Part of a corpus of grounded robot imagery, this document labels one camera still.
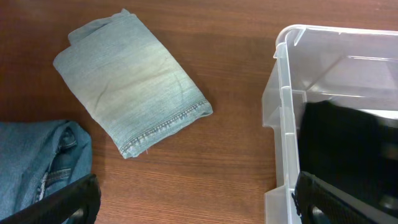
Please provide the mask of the black cloth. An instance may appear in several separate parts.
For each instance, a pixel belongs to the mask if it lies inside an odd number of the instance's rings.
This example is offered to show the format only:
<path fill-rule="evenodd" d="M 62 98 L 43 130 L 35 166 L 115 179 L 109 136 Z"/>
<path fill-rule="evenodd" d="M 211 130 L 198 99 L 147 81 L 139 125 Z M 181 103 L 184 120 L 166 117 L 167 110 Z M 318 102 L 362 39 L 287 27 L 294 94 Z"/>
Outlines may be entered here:
<path fill-rule="evenodd" d="M 307 103 L 297 142 L 301 171 L 397 216 L 397 120 Z"/>

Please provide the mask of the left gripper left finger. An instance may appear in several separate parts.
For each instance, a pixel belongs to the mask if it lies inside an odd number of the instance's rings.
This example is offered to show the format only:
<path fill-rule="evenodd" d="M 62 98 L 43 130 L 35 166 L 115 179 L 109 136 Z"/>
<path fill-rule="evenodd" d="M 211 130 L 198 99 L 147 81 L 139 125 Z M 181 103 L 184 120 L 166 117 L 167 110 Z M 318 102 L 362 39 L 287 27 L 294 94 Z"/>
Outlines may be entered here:
<path fill-rule="evenodd" d="M 101 205 L 98 179 L 88 174 L 43 200 L 1 220 L 1 224 L 94 224 Z"/>

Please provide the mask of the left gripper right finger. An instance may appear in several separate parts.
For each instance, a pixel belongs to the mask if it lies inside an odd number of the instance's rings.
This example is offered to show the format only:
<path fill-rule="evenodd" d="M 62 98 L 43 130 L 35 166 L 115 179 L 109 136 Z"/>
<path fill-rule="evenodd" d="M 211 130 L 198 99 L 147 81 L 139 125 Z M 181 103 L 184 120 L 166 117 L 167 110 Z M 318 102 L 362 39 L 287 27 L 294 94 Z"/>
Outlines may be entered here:
<path fill-rule="evenodd" d="M 303 224 L 372 224 L 373 221 L 342 201 L 308 172 L 298 175 L 292 198 Z"/>

